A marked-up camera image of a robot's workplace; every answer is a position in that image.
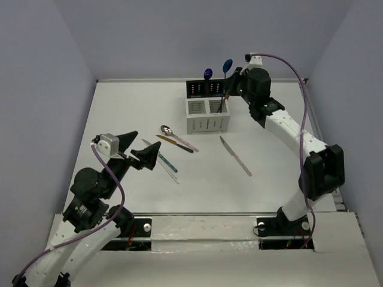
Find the blue spoon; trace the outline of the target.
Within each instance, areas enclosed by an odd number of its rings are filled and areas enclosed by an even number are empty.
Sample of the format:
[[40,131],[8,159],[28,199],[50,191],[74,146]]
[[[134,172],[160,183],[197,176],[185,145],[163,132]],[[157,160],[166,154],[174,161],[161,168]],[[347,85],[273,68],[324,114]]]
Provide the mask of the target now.
[[[223,64],[223,74],[224,74],[223,92],[224,93],[226,92],[226,76],[227,76],[227,73],[229,72],[229,70],[231,69],[232,64],[233,64],[233,60],[232,59],[227,59],[224,62],[224,64]],[[222,112],[223,101],[224,101],[224,96],[221,97],[220,106],[219,106],[218,112]]]

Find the purple spoon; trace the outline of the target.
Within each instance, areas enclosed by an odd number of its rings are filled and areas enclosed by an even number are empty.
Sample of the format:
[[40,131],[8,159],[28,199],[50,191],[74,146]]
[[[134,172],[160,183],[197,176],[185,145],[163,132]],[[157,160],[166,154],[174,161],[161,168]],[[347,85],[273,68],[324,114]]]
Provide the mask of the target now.
[[211,68],[207,68],[205,69],[204,73],[203,73],[203,78],[205,81],[208,81],[212,78],[212,75],[213,75],[213,71]]

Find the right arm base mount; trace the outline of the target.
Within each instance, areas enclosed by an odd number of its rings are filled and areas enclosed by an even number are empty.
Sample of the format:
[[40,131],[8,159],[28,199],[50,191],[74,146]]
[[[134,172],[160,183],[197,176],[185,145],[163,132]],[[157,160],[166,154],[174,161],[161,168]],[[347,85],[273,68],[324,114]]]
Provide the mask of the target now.
[[260,250],[298,250],[302,246],[314,250],[314,243],[309,239],[311,227],[307,217],[295,222],[288,222],[286,228],[275,225],[276,219],[261,217],[256,219],[253,234],[258,238]]

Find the silver knife pink handle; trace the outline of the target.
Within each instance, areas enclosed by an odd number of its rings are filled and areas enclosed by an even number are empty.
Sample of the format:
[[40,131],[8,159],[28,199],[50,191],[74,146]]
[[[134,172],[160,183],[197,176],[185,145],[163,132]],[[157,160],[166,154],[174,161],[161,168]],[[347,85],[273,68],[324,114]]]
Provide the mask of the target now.
[[229,152],[229,154],[234,157],[234,159],[239,163],[239,165],[245,170],[248,176],[252,176],[252,173],[248,169],[248,167],[244,164],[244,162],[238,157],[238,155],[234,152],[233,149],[228,145],[228,143],[223,139],[222,136],[220,136],[220,140],[225,147],[225,149]]

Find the silver knife teal handle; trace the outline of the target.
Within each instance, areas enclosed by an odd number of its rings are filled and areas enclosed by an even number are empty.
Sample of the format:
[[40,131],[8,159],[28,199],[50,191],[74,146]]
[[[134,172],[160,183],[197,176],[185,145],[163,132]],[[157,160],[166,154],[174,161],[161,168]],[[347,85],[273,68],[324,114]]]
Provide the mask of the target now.
[[[151,145],[151,143],[149,141],[146,141],[145,139],[142,139],[142,141],[147,145]],[[172,164],[170,163],[162,154],[161,152],[158,152],[158,156],[159,158],[174,172],[174,173],[178,173],[178,169]]]

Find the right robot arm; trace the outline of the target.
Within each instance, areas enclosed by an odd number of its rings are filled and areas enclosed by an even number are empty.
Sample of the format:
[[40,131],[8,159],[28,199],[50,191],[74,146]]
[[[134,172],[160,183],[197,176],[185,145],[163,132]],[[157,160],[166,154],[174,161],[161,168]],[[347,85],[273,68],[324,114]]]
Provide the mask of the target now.
[[345,183],[343,149],[308,133],[270,95],[270,88],[271,78],[262,68],[237,67],[227,79],[228,94],[243,98],[253,120],[274,134],[299,159],[297,191],[277,210],[276,217],[266,218],[257,225],[262,237],[290,234],[319,200]]

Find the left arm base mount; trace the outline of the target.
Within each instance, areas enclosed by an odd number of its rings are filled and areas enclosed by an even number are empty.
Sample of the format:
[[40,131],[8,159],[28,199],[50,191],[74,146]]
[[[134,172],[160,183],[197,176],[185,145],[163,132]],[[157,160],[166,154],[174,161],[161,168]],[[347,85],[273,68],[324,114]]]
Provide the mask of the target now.
[[128,235],[119,235],[107,243],[102,251],[150,251],[152,217],[138,216]]

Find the silver spoon pink handle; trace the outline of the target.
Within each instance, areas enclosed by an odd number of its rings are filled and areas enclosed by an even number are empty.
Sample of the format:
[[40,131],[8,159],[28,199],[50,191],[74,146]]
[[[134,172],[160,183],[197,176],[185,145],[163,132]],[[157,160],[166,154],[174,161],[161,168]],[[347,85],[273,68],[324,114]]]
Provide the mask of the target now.
[[170,127],[166,126],[166,125],[161,125],[160,126],[160,129],[162,131],[162,133],[165,135],[165,136],[170,136],[170,137],[173,137],[175,138],[176,140],[180,141],[182,144],[184,144],[185,146],[189,147],[190,149],[192,149],[193,151],[195,152],[199,152],[199,150],[193,146],[192,144],[188,143],[187,141],[185,141],[184,139],[182,139],[181,137],[177,136]]

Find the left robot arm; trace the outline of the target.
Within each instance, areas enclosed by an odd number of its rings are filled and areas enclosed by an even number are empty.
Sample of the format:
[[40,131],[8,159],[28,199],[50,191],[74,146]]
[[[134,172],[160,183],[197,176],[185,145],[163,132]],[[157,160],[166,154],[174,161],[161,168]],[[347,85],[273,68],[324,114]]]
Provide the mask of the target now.
[[133,131],[97,135],[90,143],[102,171],[86,167],[74,177],[74,197],[45,250],[14,277],[13,286],[71,286],[80,270],[112,239],[132,236],[134,215],[124,207],[121,180],[130,168],[153,170],[160,142],[142,150],[126,150],[137,137]]

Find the gold fork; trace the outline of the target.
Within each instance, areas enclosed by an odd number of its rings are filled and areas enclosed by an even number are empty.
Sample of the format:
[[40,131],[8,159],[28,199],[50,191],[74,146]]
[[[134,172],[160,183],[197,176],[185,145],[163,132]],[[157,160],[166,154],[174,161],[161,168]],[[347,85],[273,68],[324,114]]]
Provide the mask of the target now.
[[221,97],[219,107],[217,109],[217,112],[221,113],[223,111],[223,104],[225,101],[230,97],[230,90],[227,90],[225,95]]

